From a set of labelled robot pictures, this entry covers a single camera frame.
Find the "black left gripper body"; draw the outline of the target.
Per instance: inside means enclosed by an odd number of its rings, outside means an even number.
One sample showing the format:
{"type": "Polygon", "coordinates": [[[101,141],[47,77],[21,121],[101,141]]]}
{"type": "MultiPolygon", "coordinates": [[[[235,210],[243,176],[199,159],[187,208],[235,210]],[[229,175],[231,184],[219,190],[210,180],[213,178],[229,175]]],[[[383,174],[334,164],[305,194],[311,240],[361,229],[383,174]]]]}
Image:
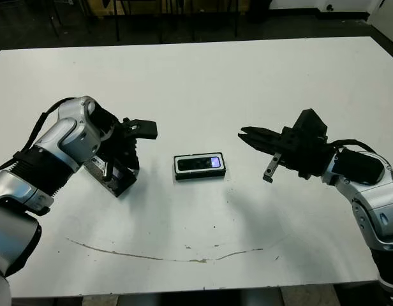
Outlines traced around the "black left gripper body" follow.
{"type": "Polygon", "coordinates": [[[131,129],[132,121],[123,118],[114,126],[112,135],[100,145],[100,158],[104,161],[117,160],[127,166],[127,147],[130,141],[137,141],[136,132],[131,129]]]}

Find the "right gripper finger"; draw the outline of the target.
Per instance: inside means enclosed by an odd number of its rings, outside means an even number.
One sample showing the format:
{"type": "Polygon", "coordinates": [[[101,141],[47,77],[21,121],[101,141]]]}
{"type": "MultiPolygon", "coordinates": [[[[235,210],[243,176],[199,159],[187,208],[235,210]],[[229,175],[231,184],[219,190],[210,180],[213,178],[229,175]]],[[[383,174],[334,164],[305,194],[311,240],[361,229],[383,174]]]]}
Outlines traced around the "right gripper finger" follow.
{"type": "Polygon", "coordinates": [[[262,127],[247,126],[241,128],[238,137],[248,144],[266,144],[278,141],[281,138],[281,134],[262,127]]]}
{"type": "Polygon", "coordinates": [[[263,138],[254,138],[251,136],[239,136],[239,138],[250,147],[265,154],[280,153],[279,148],[263,138]]]}

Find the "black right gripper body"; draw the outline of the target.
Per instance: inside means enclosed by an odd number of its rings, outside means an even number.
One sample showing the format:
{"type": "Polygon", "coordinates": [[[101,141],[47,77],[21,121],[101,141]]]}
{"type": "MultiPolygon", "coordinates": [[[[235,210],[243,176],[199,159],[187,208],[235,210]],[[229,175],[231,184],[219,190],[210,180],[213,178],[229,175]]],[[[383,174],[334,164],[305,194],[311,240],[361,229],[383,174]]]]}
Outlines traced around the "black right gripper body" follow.
{"type": "Polygon", "coordinates": [[[327,143],[326,125],[295,125],[284,127],[281,138],[271,142],[280,149],[273,156],[263,174],[263,179],[273,182],[278,166],[296,171],[300,178],[319,177],[332,159],[335,149],[327,143]]]}

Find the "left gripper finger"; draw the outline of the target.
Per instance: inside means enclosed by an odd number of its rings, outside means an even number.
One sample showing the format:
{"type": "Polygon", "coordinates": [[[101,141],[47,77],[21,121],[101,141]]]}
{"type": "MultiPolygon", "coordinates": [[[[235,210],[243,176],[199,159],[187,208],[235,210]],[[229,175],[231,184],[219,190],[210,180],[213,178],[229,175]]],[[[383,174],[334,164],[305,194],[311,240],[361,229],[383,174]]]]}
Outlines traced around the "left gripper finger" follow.
{"type": "Polygon", "coordinates": [[[140,164],[137,156],[137,141],[130,141],[127,147],[127,167],[135,171],[138,171],[140,169],[140,164]]]}
{"type": "Polygon", "coordinates": [[[111,181],[111,179],[113,177],[113,168],[114,168],[114,161],[113,160],[105,161],[103,175],[102,175],[102,180],[104,182],[111,181]]]}

